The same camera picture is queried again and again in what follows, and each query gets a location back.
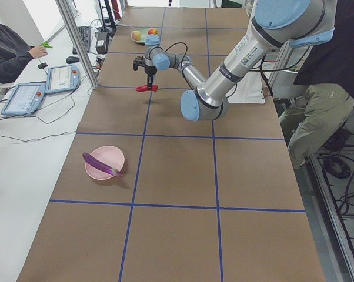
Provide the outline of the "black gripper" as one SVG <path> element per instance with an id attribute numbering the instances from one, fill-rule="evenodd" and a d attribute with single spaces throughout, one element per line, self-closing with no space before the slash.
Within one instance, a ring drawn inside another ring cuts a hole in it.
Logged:
<path id="1" fill-rule="evenodd" d="M 144 71 L 147 74 L 147 88 L 152 88 L 153 76 L 156 74 L 156 68 L 154 66 L 145 66 Z"/>

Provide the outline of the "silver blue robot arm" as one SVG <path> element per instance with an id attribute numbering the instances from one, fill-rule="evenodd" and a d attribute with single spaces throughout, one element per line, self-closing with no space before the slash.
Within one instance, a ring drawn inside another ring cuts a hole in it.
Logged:
<path id="1" fill-rule="evenodd" d="M 228 111 L 226 94 L 269 51 L 286 42 L 292 48 L 329 42 L 335 30 L 336 6 L 336 1 L 255 1 L 245 36 L 208 78 L 187 56 L 163 50 L 157 35 L 146 37 L 143 62 L 158 71 L 176 69 L 187 81 L 191 89 L 180 101 L 186 120 L 216 120 Z"/>

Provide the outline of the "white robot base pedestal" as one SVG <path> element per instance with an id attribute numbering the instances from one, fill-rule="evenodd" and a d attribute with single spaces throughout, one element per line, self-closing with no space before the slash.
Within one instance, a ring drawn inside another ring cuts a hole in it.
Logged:
<path id="1" fill-rule="evenodd" d="M 258 72 L 249 72 L 227 94 L 229 103 L 264 104 L 263 84 Z"/>

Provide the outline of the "seated person hand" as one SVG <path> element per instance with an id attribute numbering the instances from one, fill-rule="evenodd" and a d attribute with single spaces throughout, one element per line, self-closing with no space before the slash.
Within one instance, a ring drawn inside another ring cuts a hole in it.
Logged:
<path id="1" fill-rule="evenodd" d="M 41 58 L 48 54 L 48 51 L 43 46 L 35 46 L 31 48 L 28 52 L 33 59 Z"/>

